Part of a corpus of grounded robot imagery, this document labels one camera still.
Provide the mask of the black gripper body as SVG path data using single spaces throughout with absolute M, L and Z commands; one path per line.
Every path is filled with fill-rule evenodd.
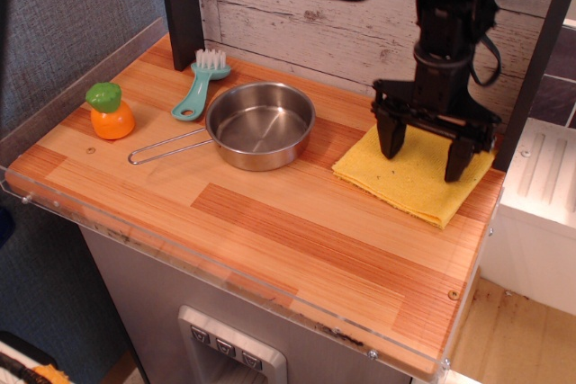
M 407 126 L 444 138 L 476 141 L 475 150 L 491 150 L 500 117 L 477 103 L 468 84 L 472 75 L 472 50 L 456 58 L 432 55 L 415 49 L 417 62 L 412 81 L 378 79 L 372 111 L 381 108 L 398 116 Z

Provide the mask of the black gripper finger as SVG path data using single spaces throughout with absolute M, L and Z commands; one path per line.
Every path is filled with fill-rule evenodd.
M 452 141 L 445 168 L 447 183 L 460 180 L 464 170 L 470 164 L 475 153 L 476 141 L 468 137 L 456 138 Z
M 381 151 L 386 158 L 392 159 L 404 144 L 406 124 L 381 108 L 376 111 L 376 119 Z

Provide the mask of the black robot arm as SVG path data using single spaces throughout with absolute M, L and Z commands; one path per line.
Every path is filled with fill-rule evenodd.
M 374 81 L 372 111 L 382 153 L 394 158 L 412 126 L 448 138 L 445 181 L 460 179 L 474 155 L 493 149 L 499 115 L 477 103 L 469 83 L 493 85 L 502 70 L 487 33 L 495 0 L 416 0 L 419 39 L 413 81 Z

